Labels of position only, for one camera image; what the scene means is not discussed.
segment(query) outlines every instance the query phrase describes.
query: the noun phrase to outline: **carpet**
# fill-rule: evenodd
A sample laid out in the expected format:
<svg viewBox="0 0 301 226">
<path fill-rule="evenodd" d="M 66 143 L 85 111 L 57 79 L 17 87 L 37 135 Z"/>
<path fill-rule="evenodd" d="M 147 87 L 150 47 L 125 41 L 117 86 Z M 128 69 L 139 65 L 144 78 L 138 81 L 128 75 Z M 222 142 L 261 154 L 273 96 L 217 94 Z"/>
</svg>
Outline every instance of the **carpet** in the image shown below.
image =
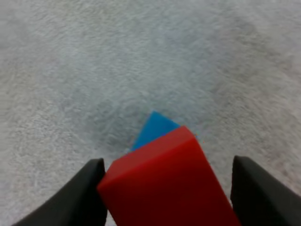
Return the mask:
<svg viewBox="0 0 301 226">
<path fill-rule="evenodd" d="M 0 224 L 108 168 L 153 110 L 227 195 L 236 154 L 301 194 L 300 21 L 298 0 L 0 1 Z"/>
</svg>

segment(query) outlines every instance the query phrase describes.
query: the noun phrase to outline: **blue block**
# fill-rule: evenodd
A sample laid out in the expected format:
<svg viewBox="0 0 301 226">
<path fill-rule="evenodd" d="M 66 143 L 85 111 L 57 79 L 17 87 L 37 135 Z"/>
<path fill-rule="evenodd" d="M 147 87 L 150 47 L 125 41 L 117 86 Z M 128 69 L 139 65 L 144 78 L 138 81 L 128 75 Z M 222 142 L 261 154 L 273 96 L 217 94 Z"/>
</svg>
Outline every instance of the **blue block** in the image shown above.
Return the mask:
<svg viewBox="0 0 301 226">
<path fill-rule="evenodd" d="M 180 125 L 158 112 L 152 112 L 136 139 L 135 144 L 131 148 L 131 151 L 134 151 L 179 127 Z"/>
</svg>

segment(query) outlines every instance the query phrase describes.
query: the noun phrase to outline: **red block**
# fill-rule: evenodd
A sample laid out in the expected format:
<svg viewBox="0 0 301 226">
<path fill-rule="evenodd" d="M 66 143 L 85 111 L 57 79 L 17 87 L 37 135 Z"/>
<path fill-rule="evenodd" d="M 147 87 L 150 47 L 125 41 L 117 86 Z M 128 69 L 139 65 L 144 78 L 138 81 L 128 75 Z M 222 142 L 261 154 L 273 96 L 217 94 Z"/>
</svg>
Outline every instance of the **red block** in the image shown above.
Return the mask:
<svg viewBox="0 0 301 226">
<path fill-rule="evenodd" d="M 118 226 L 240 225 L 186 127 L 114 161 L 97 189 Z"/>
</svg>

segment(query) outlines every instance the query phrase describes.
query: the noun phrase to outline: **gray carpet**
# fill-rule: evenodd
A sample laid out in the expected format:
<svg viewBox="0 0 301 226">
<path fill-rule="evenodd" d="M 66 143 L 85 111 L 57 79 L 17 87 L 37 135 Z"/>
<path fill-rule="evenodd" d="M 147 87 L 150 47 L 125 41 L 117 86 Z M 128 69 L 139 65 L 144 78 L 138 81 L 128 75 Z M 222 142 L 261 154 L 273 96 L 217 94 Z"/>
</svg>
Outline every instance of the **gray carpet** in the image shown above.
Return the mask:
<svg viewBox="0 0 301 226">
<path fill-rule="evenodd" d="M 227 195 L 235 154 L 301 194 L 300 21 L 300 0 L 1 0 L 1 225 L 108 167 L 153 109 Z"/>
</svg>

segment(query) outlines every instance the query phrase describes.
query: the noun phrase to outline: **floor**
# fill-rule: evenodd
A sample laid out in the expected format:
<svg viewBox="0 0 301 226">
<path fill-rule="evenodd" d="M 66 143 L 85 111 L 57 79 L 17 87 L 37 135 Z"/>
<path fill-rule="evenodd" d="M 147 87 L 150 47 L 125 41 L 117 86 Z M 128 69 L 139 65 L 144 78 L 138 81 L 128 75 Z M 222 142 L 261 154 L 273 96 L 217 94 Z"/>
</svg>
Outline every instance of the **floor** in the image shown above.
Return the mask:
<svg viewBox="0 0 301 226">
<path fill-rule="evenodd" d="M 152 110 L 199 134 L 227 195 L 236 154 L 301 194 L 300 21 L 299 0 L 1 0 L 0 225 Z"/>
</svg>

